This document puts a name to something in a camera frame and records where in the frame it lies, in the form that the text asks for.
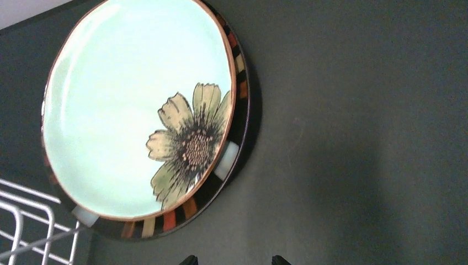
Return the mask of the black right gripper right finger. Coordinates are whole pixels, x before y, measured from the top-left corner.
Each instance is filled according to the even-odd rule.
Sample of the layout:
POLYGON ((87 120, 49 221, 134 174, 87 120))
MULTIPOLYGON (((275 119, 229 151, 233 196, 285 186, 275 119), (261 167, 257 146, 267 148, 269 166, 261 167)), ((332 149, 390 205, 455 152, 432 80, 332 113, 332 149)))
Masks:
POLYGON ((281 255, 275 255, 272 257, 272 265, 291 265, 291 263, 281 255))

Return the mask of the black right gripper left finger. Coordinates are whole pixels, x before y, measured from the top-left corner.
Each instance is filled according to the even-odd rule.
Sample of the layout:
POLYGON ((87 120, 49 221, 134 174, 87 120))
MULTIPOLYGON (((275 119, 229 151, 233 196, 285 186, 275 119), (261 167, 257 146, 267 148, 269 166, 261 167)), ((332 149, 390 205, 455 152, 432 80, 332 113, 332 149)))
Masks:
POLYGON ((195 255, 190 255, 182 260, 179 265, 198 265, 198 258, 195 255))

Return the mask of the white wire dish rack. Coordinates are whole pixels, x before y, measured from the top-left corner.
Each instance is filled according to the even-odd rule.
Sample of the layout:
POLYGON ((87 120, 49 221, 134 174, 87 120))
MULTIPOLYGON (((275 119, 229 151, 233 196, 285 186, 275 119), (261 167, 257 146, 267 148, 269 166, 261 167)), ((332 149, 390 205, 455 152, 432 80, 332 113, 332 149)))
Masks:
POLYGON ((89 264, 92 233, 61 205, 43 178, 1 176, 1 202, 14 205, 23 216, 18 246, 64 234, 16 256, 16 264, 89 264))

